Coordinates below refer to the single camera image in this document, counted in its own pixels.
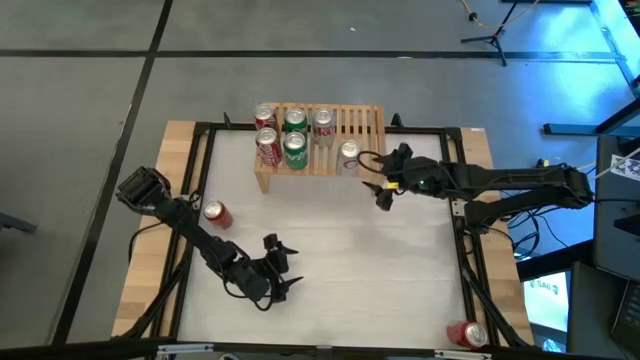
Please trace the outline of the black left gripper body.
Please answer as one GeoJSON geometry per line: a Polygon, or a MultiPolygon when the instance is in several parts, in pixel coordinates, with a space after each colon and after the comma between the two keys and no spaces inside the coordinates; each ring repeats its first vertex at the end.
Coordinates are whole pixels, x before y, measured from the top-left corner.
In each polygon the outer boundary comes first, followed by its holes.
{"type": "Polygon", "coordinates": [[[268,255],[259,259],[224,260],[219,264],[219,274],[230,296],[254,303],[263,299],[273,302],[271,285],[276,280],[276,271],[268,255]]]}

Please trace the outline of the grey floor stand leg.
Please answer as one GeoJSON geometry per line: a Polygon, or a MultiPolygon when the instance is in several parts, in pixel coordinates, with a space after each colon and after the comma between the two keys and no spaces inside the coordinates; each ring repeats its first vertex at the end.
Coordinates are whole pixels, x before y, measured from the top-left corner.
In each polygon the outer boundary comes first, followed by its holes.
{"type": "Polygon", "coordinates": [[[35,224],[0,212],[0,229],[15,229],[24,233],[34,233],[37,229],[35,224]]]}

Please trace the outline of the black desk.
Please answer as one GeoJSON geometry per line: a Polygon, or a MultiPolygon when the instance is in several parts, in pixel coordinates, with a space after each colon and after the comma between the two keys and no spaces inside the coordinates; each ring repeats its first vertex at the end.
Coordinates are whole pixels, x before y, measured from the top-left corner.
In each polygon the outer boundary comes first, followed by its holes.
{"type": "Polygon", "coordinates": [[[593,262],[640,281],[640,181],[610,171],[595,180],[593,262]]]}

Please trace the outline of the black keyboard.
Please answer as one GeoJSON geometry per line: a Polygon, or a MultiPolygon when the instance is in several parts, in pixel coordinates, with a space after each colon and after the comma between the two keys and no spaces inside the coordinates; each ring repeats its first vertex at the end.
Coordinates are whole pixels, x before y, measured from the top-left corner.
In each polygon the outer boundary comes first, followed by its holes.
{"type": "Polygon", "coordinates": [[[640,283],[627,284],[612,326],[611,337],[640,360],[640,283]]]}

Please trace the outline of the red can with black script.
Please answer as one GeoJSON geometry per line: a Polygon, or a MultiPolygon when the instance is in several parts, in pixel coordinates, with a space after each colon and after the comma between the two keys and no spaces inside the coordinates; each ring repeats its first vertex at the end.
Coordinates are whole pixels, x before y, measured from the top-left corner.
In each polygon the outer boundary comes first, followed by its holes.
{"type": "Polygon", "coordinates": [[[447,337],[456,345],[477,349],[489,343],[488,332],[477,322],[459,321],[447,326],[447,337]]]}
{"type": "Polygon", "coordinates": [[[203,208],[203,216],[214,226],[228,229],[233,224],[233,216],[228,208],[218,200],[208,202],[203,208]]]}

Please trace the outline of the wooden slatted shelf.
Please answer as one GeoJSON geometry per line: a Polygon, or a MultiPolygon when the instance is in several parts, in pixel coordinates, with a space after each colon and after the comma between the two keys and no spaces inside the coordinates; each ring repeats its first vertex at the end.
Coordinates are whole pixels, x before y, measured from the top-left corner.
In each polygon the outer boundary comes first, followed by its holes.
{"type": "Polygon", "coordinates": [[[302,170],[290,169],[285,160],[276,167],[268,166],[256,155],[254,174],[264,194],[269,191],[270,178],[274,175],[337,176],[338,150],[346,140],[357,141],[363,150],[386,153],[384,108],[381,106],[282,102],[271,102],[269,106],[275,111],[278,125],[281,127],[281,138],[285,137],[285,113],[292,108],[300,108],[306,112],[308,125],[311,125],[312,116],[316,111],[330,110],[336,118],[337,131],[331,147],[320,147],[313,143],[312,130],[308,130],[309,162],[302,170]]]}

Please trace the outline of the computer monitor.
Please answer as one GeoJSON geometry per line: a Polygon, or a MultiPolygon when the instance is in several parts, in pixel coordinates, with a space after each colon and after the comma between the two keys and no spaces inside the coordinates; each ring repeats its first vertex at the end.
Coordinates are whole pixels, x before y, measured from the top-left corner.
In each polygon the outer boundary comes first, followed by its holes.
{"type": "Polygon", "coordinates": [[[523,283],[525,307],[531,323],[567,331],[569,291],[565,272],[542,276],[523,283]]]}

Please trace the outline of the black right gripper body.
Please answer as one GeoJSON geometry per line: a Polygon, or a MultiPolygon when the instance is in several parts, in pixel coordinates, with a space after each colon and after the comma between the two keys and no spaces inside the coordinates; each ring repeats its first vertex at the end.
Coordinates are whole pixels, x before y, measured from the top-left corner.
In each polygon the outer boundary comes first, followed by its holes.
{"type": "Polygon", "coordinates": [[[401,188],[415,194],[442,195],[445,190],[441,164],[427,157],[404,160],[395,177],[401,188]]]}

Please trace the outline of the red Coca-Cola Star Wars can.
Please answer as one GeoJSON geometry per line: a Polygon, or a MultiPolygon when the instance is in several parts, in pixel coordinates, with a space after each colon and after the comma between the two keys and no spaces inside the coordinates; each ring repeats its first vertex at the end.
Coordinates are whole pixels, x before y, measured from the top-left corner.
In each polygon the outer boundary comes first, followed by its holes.
{"type": "Polygon", "coordinates": [[[266,166],[276,167],[282,161],[282,150],[278,132],[273,128],[260,129],[255,137],[257,154],[266,166]]]}

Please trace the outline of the black metal beam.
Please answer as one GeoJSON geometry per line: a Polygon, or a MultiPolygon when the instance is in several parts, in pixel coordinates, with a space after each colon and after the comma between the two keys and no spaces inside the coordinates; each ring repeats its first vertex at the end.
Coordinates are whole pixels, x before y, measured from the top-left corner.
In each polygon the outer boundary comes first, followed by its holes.
{"type": "Polygon", "coordinates": [[[640,98],[640,36],[624,0],[593,0],[590,9],[628,87],[640,98]]]}
{"type": "Polygon", "coordinates": [[[640,98],[598,125],[546,123],[542,129],[546,135],[639,137],[640,125],[627,126],[629,121],[638,117],[640,117],[640,98]]]}

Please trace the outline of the black tripod stand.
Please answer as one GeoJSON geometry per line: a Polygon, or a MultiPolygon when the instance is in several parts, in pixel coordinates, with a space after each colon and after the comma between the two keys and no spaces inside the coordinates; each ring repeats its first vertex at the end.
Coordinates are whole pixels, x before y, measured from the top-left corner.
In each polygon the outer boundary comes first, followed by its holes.
{"type": "Polygon", "coordinates": [[[493,47],[497,54],[498,54],[498,58],[500,60],[500,64],[503,67],[507,66],[507,59],[506,59],[506,55],[505,52],[501,46],[500,43],[500,37],[503,34],[504,30],[506,29],[506,27],[510,24],[511,21],[511,17],[517,7],[517,5],[519,4],[518,0],[515,0],[511,7],[509,8],[508,12],[506,13],[505,17],[503,18],[503,20],[500,22],[499,25],[496,26],[488,26],[485,25],[483,23],[481,23],[478,20],[478,14],[473,11],[470,7],[470,5],[468,4],[468,2],[466,0],[459,0],[463,7],[464,10],[467,13],[467,20],[469,22],[473,22],[475,23],[478,27],[487,29],[487,30],[492,30],[492,34],[491,35],[485,35],[485,36],[479,36],[479,37],[467,37],[467,38],[462,38],[460,40],[460,42],[462,44],[468,44],[468,43],[484,43],[486,45],[489,45],[491,47],[493,47]]]}

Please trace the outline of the silver Diet Coke can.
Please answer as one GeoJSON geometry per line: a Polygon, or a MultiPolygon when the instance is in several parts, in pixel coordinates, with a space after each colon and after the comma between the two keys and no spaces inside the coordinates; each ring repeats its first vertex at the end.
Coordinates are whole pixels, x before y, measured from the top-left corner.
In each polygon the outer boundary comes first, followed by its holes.
{"type": "Polygon", "coordinates": [[[319,109],[312,117],[312,138],[315,144],[331,147],[335,140],[336,119],[331,110],[319,109]]]}
{"type": "Polygon", "coordinates": [[[355,176],[358,173],[360,145],[355,140],[344,141],[337,150],[336,173],[339,176],[355,176]]]}

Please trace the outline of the fiducial marker sheet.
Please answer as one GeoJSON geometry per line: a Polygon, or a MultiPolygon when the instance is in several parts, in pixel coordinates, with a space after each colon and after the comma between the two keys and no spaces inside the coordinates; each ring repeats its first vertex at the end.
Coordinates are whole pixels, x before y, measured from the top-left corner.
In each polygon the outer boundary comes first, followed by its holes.
{"type": "Polygon", "coordinates": [[[616,164],[616,167],[611,169],[611,174],[634,181],[640,181],[640,160],[633,158],[624,159],[622,156],[612,155],[611,165],[614,164],[616,164]]]}

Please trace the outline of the black aluminium table frame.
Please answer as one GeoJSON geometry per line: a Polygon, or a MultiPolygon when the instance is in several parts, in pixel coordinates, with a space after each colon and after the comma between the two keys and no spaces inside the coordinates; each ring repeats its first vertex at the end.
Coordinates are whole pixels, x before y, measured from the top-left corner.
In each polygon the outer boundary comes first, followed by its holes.
{"type": "MultiPolygon", "coordinates": [[[[364,133],[355,135],[358,139],[371,139],[375,145],[384,149],[386,147],[385,137],[387,135],[419,135],[435,136],[438,138],[442,156],[448,159],[452,152],[456,153],[459,160],[465,158],[463,150],[463,130],[457,127],[397,127],[387,126],[380,130],[365,126],[364,133]]],[[[214,123],[214,122],[181,122],[170,121],[165,128],[163,137],[163,149],[158,154],[158,168],[165,167],[167,170],[177,170],[184,168],[183,178],[180,182],[179,194],[190,196],[194,193],[202,195],[204,193],[208,170],[213,154],[215,136],[218,131],[249,131],[253,132],[255,127],[251,123],[214,123]]],[[[339,148],[335,144],[332,149],[321,148],[311,145],[309,149],[310,164],[303,170],[293,171],[285,164],[277,167],[264,167],[259,159],[255,161],[254,172],[258,178],[269,181],[275,175],[302,175],[302,176],[333,176],[336,174],[335,163],[333,162],[335,152],[339,148]]],[[[471,247],[463,248],[461,225],[453,224],[456,251],[458,256],[464,260],[472,260],[480,268],[480,283],[485,291],[490,290],[489,275],[486,271],[484,254],[481,240],[474,237],[469,240],[471,247]]],[[[154,313],[149,316],[150,323],[145,331],[151,337],[168,336],[175,338],[178,334],[181,321],[183,300],[186,293],[187,280],[190,271],[190,263],[193,255],[193,247],[171,230],[167,236],[168,248],[165,251],[162,276],[158,287],[163,289],[170,283],[170,276],[177,271],[181,263],[185,265],[185,272],[170,288],[167,297],[159,305],[150,303],[147,308],[154,313]]]]}

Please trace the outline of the green Sprite can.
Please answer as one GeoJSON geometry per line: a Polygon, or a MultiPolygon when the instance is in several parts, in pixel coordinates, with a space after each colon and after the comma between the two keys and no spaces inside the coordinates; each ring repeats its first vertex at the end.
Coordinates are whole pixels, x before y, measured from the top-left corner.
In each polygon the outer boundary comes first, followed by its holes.
{"type": "Polygon", "coordinates": [[[306,136],[300,132],[288,133],[283,141],[286,165],[292,170],[301,170],[308,163],[306,136]]]}
{"type": "Polygon", "coordinates": [[[286,133],[298,132],[302,135],[307,134],[307,115],[301,108],[290,108],[286,111],[284,117],[284,128],[286,133]]]}

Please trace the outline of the silver bracket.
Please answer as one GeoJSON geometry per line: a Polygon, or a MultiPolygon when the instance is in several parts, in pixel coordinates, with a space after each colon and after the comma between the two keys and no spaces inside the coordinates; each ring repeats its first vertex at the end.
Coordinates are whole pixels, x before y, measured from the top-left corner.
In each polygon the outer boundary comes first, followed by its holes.
{"type": "Polygon", "coordinates": [[[435,350],[434,357],[446,360],[493,360],[491,354],[458,350],[435,350]]]}
{"type": "Polygon", "coordinates": [[[212,353],[212,343],[165,344],[157,348],[154,360],[175,360],[178,355],[212,353]]]}

